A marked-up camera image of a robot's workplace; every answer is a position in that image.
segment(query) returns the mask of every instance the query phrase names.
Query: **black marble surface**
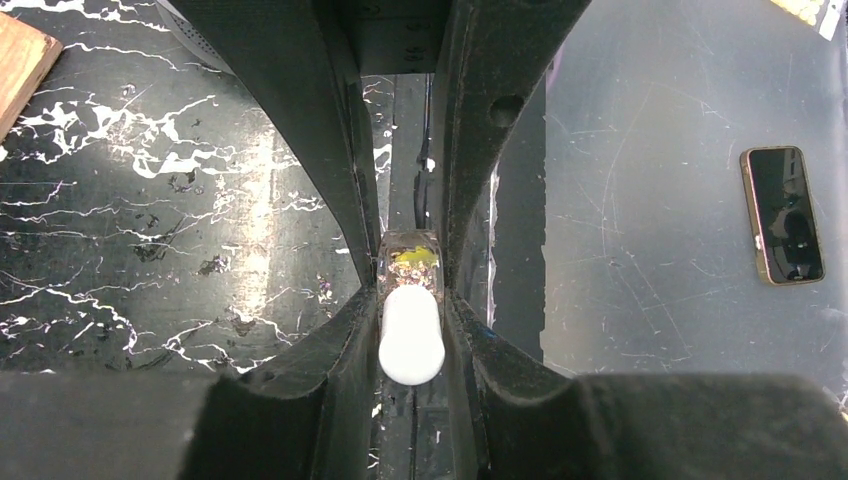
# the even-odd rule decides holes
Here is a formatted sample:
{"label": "black marble surface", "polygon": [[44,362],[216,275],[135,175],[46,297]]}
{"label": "black marble surface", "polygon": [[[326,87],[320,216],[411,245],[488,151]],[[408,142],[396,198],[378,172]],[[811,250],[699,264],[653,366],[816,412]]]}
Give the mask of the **black marble surface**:
{"label": "black marble surface", "polygon": [[[356,291],[283,138],[153,2],[0,11],[66,45],[0,147],[0,368],[245,372]],[[391,85],[363,81],[384,223]]]}

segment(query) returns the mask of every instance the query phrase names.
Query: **phone screen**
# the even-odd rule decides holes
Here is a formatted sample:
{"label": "phone screen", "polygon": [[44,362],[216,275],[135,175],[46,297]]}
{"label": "phone screen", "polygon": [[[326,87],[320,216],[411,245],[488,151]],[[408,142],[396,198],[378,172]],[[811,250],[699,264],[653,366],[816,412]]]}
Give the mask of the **phone screen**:
{"label": "phone screen", "polygon": [[760,274],[767,277],[763,280],[785,285],[824,278],[801,151],[796,147],[749,150],[743,155],[743,172],[760,263],[765,267]]}

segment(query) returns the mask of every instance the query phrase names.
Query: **white cap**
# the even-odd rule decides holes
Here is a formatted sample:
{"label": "white cap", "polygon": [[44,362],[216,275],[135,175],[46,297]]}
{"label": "white cap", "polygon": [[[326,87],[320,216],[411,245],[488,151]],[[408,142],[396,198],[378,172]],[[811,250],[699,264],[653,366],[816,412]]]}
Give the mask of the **white cap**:
{"label": "white cap", "polygon": [[421,385],[438,375],[445,345],[436,298],[424,287],[402,285],[383,304],[380,366],[392,380]]}

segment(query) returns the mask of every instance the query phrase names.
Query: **gray surface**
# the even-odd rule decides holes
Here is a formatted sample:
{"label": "gray surface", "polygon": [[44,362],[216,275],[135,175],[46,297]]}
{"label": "gray surface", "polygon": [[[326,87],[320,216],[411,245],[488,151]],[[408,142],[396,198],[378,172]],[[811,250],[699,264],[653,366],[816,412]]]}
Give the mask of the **gray surface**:
{"label": "gray surface", "polygon": [[176,478],[215,380],[0,372],[0,477]]}
{"label": "gray surface", "polygon": [[[795,372],[845,391],[845,28],[765,0],[596,0],[547,109],[546,364]],[[770,287],[739,156],[806,155],[827,277]]]}

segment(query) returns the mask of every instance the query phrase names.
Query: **yellow object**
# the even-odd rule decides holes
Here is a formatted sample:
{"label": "yellow object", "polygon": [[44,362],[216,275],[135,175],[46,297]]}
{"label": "yellow object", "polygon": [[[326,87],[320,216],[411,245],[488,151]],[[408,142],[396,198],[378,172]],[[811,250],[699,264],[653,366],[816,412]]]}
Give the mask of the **yellow object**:
{"label": "yellow object", "polygon": [[806,23],[828,41],[845,12],[846,0],[771,0],[771,3]]}
{"label": "yellow object", "polygon": [[405,263],[407,265],[425,264],[428,267],[439,265],[439,256],[430,251],[426,247],[418,245],[415,250],[403,252],[394,259],[395,263]]}

